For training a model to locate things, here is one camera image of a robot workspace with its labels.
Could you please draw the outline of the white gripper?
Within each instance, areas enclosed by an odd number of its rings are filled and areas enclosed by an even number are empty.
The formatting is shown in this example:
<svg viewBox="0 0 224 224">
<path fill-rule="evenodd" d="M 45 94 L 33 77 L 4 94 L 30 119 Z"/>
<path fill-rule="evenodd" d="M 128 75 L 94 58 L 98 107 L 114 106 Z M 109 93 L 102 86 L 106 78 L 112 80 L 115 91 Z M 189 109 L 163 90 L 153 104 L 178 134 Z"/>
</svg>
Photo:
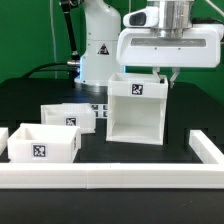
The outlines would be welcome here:
<svg viewBox="0 0 224 224">
<path fill-rule="evenodd" d="M 149 28 L 126 28 L 118 39 L 117 61 L 125 66 L 153 67 L 160 80 L 159 67 L 172 68 L 170 88 L 180 68 L 214 68 L 220 63 L 224 26 L 195 26 L 181 38 L 159 38 Z"/>
</svg>

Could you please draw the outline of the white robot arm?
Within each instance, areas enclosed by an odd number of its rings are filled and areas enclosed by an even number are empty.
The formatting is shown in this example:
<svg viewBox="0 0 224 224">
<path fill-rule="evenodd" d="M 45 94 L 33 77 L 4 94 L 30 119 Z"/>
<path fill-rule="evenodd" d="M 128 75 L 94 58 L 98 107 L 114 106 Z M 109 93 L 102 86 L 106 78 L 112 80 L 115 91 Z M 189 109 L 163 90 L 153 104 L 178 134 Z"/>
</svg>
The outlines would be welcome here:
<svg viewBox="0 0 224 224">
<path fill-rule="evenodd" d="M 105 86 L 125 66 L 163 67 L 176 79 L 182 68 L 214 68 L 220 63 L 224 24 L 192 18 L 195 0 L 146 0 L 147 5 L 121 16 L 104 0 L 81 0 L 86 19 L 86 50 L 78 81 Z"/>
</svg>

